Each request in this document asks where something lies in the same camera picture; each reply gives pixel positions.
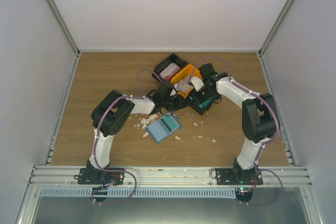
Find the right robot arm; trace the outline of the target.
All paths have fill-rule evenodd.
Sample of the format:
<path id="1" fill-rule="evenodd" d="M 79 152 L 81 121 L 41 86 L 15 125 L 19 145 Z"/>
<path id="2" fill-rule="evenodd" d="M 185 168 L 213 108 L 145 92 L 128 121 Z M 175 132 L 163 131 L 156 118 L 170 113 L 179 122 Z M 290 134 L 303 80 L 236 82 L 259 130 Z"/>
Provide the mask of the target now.
<path id="1" fill-rule="evenodd" d="M 266 144 L 279 134 L 280 123 L 274 98 L 271 94 L 260 94 L 247 89 L 228 73 L 217 73 L 212 64 L 199 67 L 203 79 L 201 92 L 208 97 L 230 99 L 241 110 L 241 128 L 245 136 L 240 154 L 234 160 L 233 180 L 240 185 L 247 183 L 255 172 L 260 155 Z"/>

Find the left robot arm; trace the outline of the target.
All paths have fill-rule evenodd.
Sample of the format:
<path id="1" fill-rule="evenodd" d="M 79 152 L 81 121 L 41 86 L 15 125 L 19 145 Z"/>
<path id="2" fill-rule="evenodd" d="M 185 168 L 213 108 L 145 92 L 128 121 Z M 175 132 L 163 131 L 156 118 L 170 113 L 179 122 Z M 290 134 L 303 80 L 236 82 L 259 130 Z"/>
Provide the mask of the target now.
<path id="1" fill-rule="evenodd" d="M 113 139 L 131 114 L 152 115 L 165 109 L 172 116 L 173 112 L 186 107 L 181 95 L 171 95 L 173 90 L 173 85 L 166 81 L 143 96 L 125 95 L 118 90 L 112 90 L 97 105 L 91 114 L 95 140 L 88 161 L 93 167 L 90 178 L 96 184 L 107 181 Z"/>

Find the teal magnetic stripe card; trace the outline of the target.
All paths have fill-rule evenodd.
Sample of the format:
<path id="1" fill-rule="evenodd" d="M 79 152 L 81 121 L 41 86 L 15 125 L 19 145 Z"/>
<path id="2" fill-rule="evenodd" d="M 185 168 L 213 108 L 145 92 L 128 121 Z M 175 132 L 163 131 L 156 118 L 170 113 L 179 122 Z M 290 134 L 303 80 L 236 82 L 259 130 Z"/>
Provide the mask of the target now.
<path id="1" fill-rule="evenodd" d="M 182 127 L 177 116 L 162 116 L 160 118 L 161 123 L 169 132 L 175 132 Z"/>

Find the blue card holder wallet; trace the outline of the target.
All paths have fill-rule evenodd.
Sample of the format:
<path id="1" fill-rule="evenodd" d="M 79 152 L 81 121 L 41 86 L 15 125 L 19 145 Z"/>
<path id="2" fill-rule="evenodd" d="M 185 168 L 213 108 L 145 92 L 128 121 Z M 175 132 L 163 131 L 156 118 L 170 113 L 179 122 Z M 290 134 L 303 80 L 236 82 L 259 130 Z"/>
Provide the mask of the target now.
<path id="1" fill-rule="evenodd" d="M 169 132 L 161 123 L 160 118 L 153 123 L 151 123 L 149 126 L 147 126 L 146 132 L 148 135 L 152 138 L 152 140 L 156 143 L 159 144 L 163 140 L 165 140 L 167 137 L 171 136 L 175 132 Z"/>

